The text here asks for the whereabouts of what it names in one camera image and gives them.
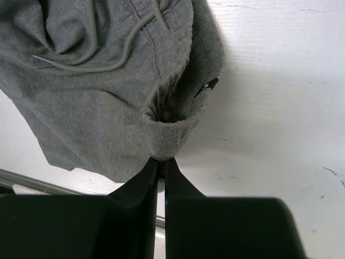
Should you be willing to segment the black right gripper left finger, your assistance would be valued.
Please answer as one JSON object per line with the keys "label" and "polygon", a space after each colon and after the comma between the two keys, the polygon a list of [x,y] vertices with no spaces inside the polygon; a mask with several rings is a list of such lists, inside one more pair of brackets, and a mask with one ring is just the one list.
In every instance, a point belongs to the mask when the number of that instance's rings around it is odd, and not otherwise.
{"label": "black right gripper left finger", "polygon": [[4,195],[1,258],[153,258],[157,166],[108,195]]}

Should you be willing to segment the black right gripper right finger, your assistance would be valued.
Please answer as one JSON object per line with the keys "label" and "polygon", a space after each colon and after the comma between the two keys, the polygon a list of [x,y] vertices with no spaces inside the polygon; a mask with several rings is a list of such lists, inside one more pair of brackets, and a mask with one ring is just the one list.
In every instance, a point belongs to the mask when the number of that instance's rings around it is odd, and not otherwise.
{"label": "black right gripper right finger", "polygon": [[167,258],[306,258],[288,207],[272,197],[207,197],[166,162]]}

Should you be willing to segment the grey drawstring shorts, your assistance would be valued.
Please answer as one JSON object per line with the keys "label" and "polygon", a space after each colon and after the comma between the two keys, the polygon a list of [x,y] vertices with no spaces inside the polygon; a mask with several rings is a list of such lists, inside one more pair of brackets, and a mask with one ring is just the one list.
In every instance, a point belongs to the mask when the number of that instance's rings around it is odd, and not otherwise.
{"label": "grey drawstring shorts", "polygon": [[173,158],[223,66],[206,1],[1,1],[1,90],[68,171]]}

